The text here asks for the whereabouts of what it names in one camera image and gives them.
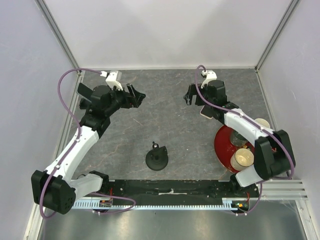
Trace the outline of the black phone clear case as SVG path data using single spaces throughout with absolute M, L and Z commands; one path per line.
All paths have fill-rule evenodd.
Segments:
M 82 82 L 78 84 L 77 93 L 87 101 L 91 102 L 91 96 L 93 91 Z

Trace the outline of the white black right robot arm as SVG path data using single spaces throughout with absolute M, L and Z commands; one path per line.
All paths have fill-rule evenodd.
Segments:
M 229 191 L 233 196 L 242 196 L 250 185 L 287 171 L 294 172 L 296 162 L 288 133 L 264 127 L 247 116 L 228 100 L 223 81 L 212 80 L 204 85 L 192 83 L 183 98 L 187 105 L 194 102 L 201 106 L 203 116 L 235 130 L 254 147 L 253 164 L 230 178 Z

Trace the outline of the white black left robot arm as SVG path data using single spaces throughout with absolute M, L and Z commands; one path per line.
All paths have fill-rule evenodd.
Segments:
M 127 90 L 118 90 L 108 85 L 90 89 L 83 83 L 77 88 L 82 97 L 79 107 L 85 114 L 78 129 L 65 149 L 44 171 L 36 170 L 31 176 L 34 202 L 40 210 L 50 209 L 62 215 L 68 213 L 75 201 L 89 195 L 106 196 L 110 191 L 107 174 L 90 171 L 86 176 L 73 179 L 78 165 L 91 147 L 105 133 L 110 117 L 119 109 L 138 108 L 146 97 L 127 84 Z

